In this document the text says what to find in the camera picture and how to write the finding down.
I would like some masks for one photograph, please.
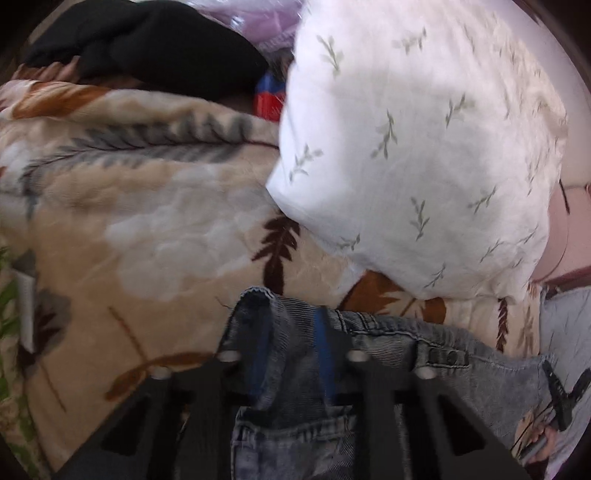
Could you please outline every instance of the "fleece blanket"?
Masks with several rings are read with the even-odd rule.
[[[21,306],[10,360],[54,470],[154,365],[207,359],[252,285],[538,352],[538,287],[517,304],[416,300],[325,253],[265,189],[276,124],[195,98],[33,80],[1,87],[0,109],[0,225]]]

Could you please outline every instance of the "metal snap button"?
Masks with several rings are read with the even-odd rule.
[[[457,352],[453,350],[447,354],[447,364],[448,365],[455,365],[457,362]]]

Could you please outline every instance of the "brown leaf print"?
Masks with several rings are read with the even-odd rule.
[[[509,333],[509,325],[507,324],[507,300],[499,299],[499,330],[496,336],[496,349],[501,353],[505,352],[505,345],[507,344],[507,334]]]
[[[525,314],[525,323],[521,332],[519,333],[519,339],[517,340],[517,348],[523,346],[523,357],[527,358],[534,353],[534,332],[532,327],[534,326],[534,318],[531,314],[531,307],[527,307],[527,313]]]
[[[388,305],[399,301],[399,299],[384,296],[385,293],[394,291],[401,291],[401,288],[388,277],[381,273],[367,271],[349,290],[337,308],[349,312],[375,314],[383,311]]]
[[[107,401],[115,401],[131,393],[146,378],[152,367],[196,367],[213,356],[212,353],[208,352],[182,352],[163,355],[149,360],[144,348],[125,319],[113,307],[109,307],[108,309],[109,313],[119,323],[125,336],[131,342],[133,349],[141,360],[141,364],[131,370],[127,370],[127,372],[122,373],[113,380],[109,391],[105,393],[105,400]]]
[[[291,261],[288,247],[297,250],[297,241],[293,234],[300,235],[300,225],[280,212],[264,228],[269,232],[261,242],[265,246],[252,257],[252,261],[268,257],[263,270],[263,285],[273,293],[283,295],[285,280],[282,259]]]
[[[437,323],[438,325],[443,325],[443,322],[445,322],[447,308],[445,302],[440,297],[425,300],[425,306],[421,308],[421,311],[425,322]]]
[[[36,116],[65,117],[102,97],[111,89],[65,82],[35,82],[12,110],[20,120]]]
[[[33,316],[34,351],[30,352],[19,343],[17,362],[26,377],[32,374],[34,368],[39,367],[60,408],[66,411],[66,406],[42,358],[61,341],[65,334],[65,327],[70,320],[70,300],[48,290],[41,290],[37,294],[36,301]]]
[[[538,285],[536,285],[535,283],[528,283],[527,293],[530,295],[530,298],[532,300],[535,300],[535,298],[538,296]]]

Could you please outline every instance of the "gray fabric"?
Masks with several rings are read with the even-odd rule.
[[[591,367],[591,288],[578,288],[542,303],[540,310],[540,350],[556,360],[554,371],[567,391],[579,375]],[[550,456],[546,478],[553,478],[573,452],[591,419],[591,390],[588,390],[573,412],[573,422],[558,434]]]
[[[239,325],[271,316],[262,393],[243,408],[232,440],[236,480],[353,477],[355,416],[328,405],[314,350],[315,307],[252,288],[232,314],[221,348],[235,348]],[[510,359],[465,330],[420,320],[329,310],[331,326],[392,367],[429,365],[510,447],[518,422],[547,396],[544,357]]]

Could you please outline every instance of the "red object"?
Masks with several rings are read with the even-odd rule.
[[[281,119],[284,103],[285,92],[257,93],[255,95],[255,115],[271,122],[278,122]]]

